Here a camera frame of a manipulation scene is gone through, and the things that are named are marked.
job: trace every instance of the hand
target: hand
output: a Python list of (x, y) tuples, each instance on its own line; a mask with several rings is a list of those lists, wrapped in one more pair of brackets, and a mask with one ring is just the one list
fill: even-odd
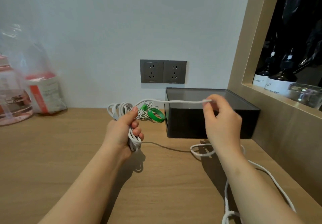
[(107, 125), (103, 146), (116, 149), (117, 152), (120, 153), (122, 161), (127, 160), (132, 154), (132, 151), (127, 144), (129, 126), (132, 127), (135, 136), (139, 136), (141, 140), (144, 139), (144, 135), (141, 133), (141, 128), (139, 127), (139, 122), (135, 120), (136, 116), (138, 116), (138, 108), (135, 106), (131, 111), (119, 118), (118, 121), (111, 120)]
[(206, 133), (217, 153), (236, 151), (241, 153), (240, 127), (242, 118), (229, 105), (227, 100), (217, 94), (207, 99), (212, 102), (203, 104), (203, 114), (206, 123)]

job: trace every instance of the wall outlet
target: wall outlet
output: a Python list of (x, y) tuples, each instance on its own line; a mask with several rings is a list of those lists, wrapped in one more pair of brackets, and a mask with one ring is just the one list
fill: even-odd
[(163, 83), (163, 60), (140, 60), (142, 83)]
[(187, 61), (164, 60), (163, 83), (185, 83)]

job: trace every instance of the green velcro strap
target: green velcro strap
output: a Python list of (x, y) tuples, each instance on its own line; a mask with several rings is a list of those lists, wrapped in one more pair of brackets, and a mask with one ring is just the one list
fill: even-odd
[(164, 117), (164, 114), (156, 109), (156, 108), (151, 108), (149, 109), (149, 111), (147, 112), (147, 114), (150, 116), (150, 118), (156, 122), (162, 122), (164, 121), (165, 117)]
[(146, 105), (146, 104), (143, 104), (143, 105), (141, 106), (140, 110), (146, 111), (146, 110), (147, 110), (147, 105)]

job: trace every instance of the wooden desk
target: wooden desk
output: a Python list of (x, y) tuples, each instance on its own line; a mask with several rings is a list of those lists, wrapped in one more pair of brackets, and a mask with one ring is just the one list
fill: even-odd
[[(37, 223), (99, 149), (110, 119), (105, 109), (71, 108), (0, 127), (0, 222)], [(164, 123), (141, 127), (142, 151), (120, 171), (102, 223), (221, 223), (226, 177), (218, 158), (198, 161), (189, 148), (200, 141), (167, 138)], [(273, 174), (304, 222), (322, 222), (313, 198), (254, 141), (242, 144), (248, 159)]]

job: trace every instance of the black cable organizer box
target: black cable organizer box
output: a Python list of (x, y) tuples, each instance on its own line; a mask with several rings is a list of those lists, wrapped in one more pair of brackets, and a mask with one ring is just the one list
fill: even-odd
[[(240, 138), (250, 139), (255, 130), (260, 109), (228, 89), (167, 87), (165, 100), (199, 101), (211, 94), (225, 97), (243, 119)], [(202, 104), (165, 103), (165, 117), (169, 138), (207, 138)]]

